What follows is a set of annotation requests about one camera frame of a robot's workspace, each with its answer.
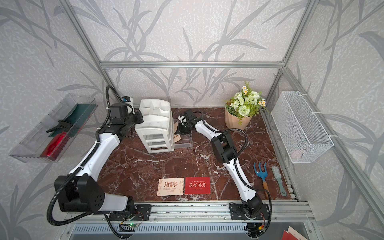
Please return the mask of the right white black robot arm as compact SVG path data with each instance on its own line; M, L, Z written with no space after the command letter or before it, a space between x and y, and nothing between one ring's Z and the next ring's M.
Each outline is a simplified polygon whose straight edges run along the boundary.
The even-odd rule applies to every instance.
M203 114L198 117L196 112L189 109L178 116L176 133L187 135L191 134L192 131L202 134L211 141L216 159L228 170L238 189L246 217L253 220L259 216L263 201L258 192L265 192L270 204L272 198L268 190L259 190L251 186L240 165L239 156L248 145L247 134L240 129L217 130L205 121ZM239 132L245 137L246 141L239 151L236 149L230 132Z

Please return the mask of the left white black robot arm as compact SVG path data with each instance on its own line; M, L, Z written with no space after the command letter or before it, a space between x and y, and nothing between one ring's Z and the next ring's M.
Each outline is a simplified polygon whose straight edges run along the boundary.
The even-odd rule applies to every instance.
M81 162L65 176L54 182L56 193L47 209L47 221L52 226L63 226L93 214L111 212L134 216L137 208L132 197L107 194L99 186L99 174L114 149L133 133L143 115L135 111L133 101L124 96L111 104L112 86L106 86L107 117L95 133L96 141Z

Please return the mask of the pink postcard red characters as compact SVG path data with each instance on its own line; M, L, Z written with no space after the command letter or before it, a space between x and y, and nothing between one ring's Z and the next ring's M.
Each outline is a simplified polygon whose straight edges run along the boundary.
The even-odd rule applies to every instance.
M184 194L184 178L159 179L157 196L179 196Z

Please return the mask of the white plastic drawer organizer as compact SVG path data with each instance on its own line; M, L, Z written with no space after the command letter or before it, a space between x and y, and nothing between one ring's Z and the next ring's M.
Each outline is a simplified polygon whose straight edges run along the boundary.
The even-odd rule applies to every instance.
M148 153L174 151L174 120L171 104L164 100L143 99L139 110L144 122L137 124L135 131Z

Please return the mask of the red item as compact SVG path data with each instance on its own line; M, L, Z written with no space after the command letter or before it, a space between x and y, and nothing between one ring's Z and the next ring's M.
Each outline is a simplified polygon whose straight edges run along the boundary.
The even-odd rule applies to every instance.
M211 193L211 182L209 177L187 177L185 178L186 195L208 195Z

